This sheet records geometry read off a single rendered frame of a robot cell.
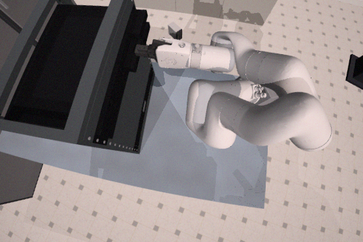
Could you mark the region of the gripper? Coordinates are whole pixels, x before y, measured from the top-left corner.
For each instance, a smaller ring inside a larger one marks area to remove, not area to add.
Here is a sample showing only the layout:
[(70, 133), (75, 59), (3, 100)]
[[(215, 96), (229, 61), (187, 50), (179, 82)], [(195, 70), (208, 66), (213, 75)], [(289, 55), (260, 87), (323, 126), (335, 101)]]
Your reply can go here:
[(183, 40), (159, 38), (149, 45), (137, 44), (134, 52), (136, 56), (156, 60), (162, 68), (190, 68), (192, 46), (193, 43)]

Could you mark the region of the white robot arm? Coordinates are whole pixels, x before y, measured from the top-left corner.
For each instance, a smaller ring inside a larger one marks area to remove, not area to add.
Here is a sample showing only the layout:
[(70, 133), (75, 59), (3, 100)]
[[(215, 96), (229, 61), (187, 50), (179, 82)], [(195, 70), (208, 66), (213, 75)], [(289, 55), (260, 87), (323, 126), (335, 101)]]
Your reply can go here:
[[(331, 142), (331, 124), (299, 58), (255, 50), (246, 36), (232, 31), (214, 33), (210, 45), (192, 46), (190, 68), (221, 74), (231, 72), (235, 63), (239, 80), (199, 79), (189, 87), (185, 122), (205, 144), (226, 149), (238, 135), (254, 145), (289, 139), (312, 152)], [(279, 98), (255, 104), (266, 97), (260, 85)]]

